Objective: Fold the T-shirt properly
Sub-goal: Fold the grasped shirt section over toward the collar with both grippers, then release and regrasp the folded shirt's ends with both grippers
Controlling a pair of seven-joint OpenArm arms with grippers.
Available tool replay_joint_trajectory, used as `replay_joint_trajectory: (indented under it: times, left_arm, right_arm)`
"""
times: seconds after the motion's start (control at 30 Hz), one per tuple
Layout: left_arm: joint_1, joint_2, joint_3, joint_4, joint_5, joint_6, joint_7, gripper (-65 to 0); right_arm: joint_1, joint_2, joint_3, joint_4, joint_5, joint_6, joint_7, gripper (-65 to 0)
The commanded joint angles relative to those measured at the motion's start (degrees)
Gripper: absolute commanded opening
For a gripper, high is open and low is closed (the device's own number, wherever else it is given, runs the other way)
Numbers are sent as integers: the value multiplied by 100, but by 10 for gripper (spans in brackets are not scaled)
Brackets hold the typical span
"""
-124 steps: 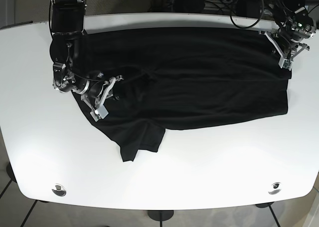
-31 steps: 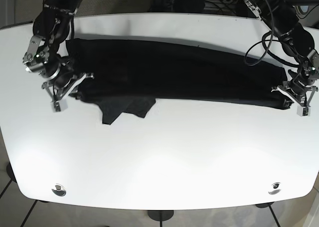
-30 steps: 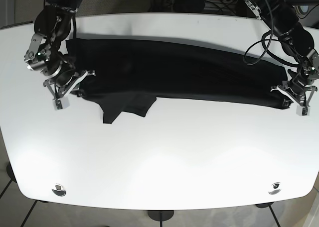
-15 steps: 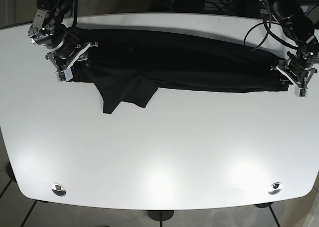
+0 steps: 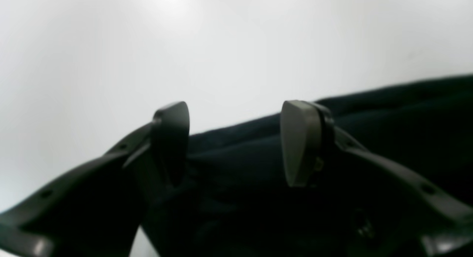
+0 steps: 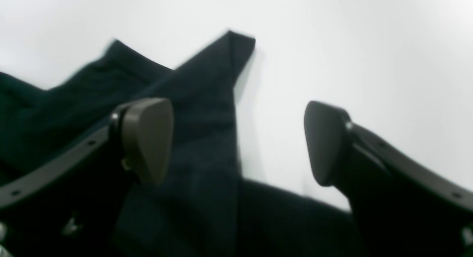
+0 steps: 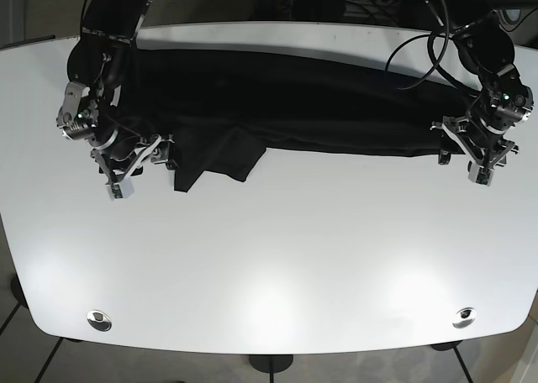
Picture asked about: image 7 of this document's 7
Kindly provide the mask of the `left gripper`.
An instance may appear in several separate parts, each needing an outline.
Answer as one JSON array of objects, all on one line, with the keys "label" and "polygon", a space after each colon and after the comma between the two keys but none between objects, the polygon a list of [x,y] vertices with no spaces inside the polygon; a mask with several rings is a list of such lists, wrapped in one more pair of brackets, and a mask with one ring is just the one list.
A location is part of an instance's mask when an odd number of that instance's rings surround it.
[{"label": "left gripper", "polygon": [[[441,136],[454,141],[470,157],[467,165],[487,167],[506,166],[508,153],[519,152],[519,146],[506,139],[506,132],[517,123],[525,122],[533,110],[532,101],[498,101],[494,105],[482,105],[479,101],[468,101],[466,111],[460,117],[445,116],[434,121],[430,128],[441,131]],[[449,165],[454,150],[441,148],[437,163]]]}]

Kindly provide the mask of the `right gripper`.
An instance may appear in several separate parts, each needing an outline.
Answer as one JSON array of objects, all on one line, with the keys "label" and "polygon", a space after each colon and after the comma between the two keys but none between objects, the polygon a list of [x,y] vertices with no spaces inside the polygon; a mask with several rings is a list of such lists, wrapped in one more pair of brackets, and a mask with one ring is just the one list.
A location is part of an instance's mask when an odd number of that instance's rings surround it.
[{"label": "right gripper", "polygon": [[66,138],[91,145],[90,156],[108,178],[108,185],[141,174],[146,161],[168,170],[177,168],[172,135],[140,136],[109,119],[98,122],[90,113],[60,113],[57,127]]}]

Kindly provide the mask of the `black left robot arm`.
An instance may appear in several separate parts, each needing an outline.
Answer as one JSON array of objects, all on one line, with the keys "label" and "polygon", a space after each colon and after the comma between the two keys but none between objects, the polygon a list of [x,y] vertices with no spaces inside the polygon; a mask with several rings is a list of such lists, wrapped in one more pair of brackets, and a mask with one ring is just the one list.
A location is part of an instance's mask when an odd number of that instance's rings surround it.
[{"label": "black left robot arm", "polygon": [[[501,29],[488,0],[423,0],[437,15],[441,29],[433,31],[427,50],[433,67],[464,97],[466,112],[445,117],[435,127],[470,156],[471,181],[489,185],[496,167],[506,164],[510,152],[519,151],[505,133],[526,121],[533,110],[532,91],[520,80],[514,64],[514,44]],[[457,48],[462,65],[480,81],[474,90],[441,69],[442,56],[434,40],[445,36]]]}]

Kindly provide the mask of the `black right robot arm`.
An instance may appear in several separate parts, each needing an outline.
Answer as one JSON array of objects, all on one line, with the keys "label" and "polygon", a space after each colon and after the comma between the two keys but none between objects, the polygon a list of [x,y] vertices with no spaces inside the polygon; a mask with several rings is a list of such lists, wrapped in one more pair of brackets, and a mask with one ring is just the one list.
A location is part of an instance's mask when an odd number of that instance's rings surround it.
[{"label": "black right robot arm", "polygon": [[67,61],[68,83],[56,126],[70,140],[85,140],[108,181],[112,198],[126,198],[132,178],[150,161],[168,169],[171,135],[141,114],[120,108],[121,86],[140,81],[137,34],[152,0],[84,0],[80,38]]}]

